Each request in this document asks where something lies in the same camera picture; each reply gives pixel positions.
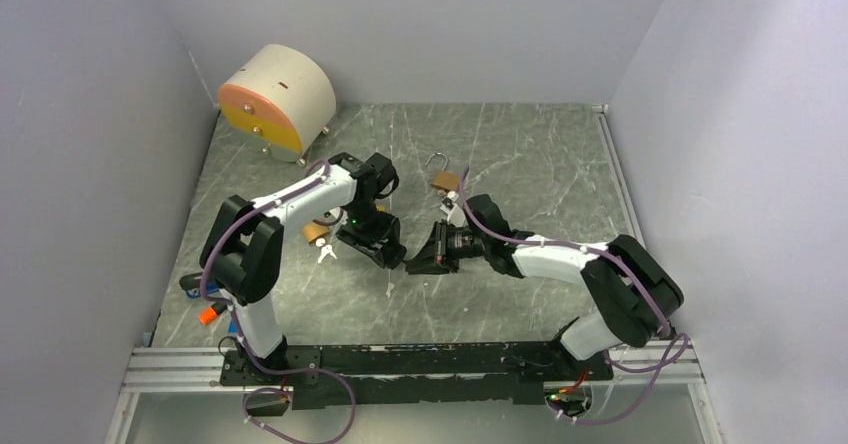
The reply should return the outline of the black padlock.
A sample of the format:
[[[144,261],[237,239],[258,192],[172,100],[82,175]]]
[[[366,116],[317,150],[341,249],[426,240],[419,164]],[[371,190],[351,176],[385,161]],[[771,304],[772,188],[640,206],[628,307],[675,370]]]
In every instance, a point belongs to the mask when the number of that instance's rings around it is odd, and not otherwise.
[[[383,264],[386,269],[397,268],[404,260],[407,249],[404,245],[386,245],[382,248]]]

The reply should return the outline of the small brass padlock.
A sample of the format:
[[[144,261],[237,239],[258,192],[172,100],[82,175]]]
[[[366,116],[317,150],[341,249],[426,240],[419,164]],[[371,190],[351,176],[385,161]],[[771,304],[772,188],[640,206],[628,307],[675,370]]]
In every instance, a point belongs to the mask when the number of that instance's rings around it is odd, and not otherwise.
[[[309,222],[301,229],[301,234],[309,245],[313,245],[318,240],[324,242],[327,236],[331,234],[331,229],[315,222]]]

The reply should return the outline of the large brass padlock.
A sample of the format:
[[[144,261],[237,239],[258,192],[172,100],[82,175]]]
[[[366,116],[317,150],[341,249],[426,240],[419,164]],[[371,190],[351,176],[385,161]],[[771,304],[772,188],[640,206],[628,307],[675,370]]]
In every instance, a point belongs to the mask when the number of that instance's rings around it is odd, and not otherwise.
[[[455,192],[460,185],[460,176],[448,170],[450,159],[447,155],[441,152],[433,153],[427,158],[425,165],[429,166],[436,158],[442,160],[442,167],[434,175],[431,187],[443,194]]]

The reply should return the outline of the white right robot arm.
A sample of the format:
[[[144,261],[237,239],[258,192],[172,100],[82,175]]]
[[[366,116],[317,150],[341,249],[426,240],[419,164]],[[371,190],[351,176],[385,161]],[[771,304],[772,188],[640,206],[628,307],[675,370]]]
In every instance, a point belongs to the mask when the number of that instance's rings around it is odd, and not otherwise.
[[[411,275],[456,273],[463,259],[482,258],[497,273],[514,278],[547,278],[585,286],[592,312],[562,328],[549,356],[553,372],[572,379],[589,358],[627,344],[642,347],[669,329],[683,304],[677,283],[630,235],[609,243],[573,244],[514,229],[487,194],[453,204],[433,225],[420,251],[405,263]]]

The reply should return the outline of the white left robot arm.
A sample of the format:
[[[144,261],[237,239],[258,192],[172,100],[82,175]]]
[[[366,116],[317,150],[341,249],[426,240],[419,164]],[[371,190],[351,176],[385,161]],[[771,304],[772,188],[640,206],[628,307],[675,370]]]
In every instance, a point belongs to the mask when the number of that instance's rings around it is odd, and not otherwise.
[[[340,153],[281,191],[252,201],[234,195],[221,205],[199,258],[198,291],[208,298],[208,284],[217,285],[219,294],[210,300],[231,313],[237,343],[248,354],[246,369],[258,382],[277,382],[289,366],[287,339],[272,304],[286,238],[339,209],[346,221],[338,240],[378,267],[394,269],[406,255],[400,221],[377,203],[398,184],[390,158]]]

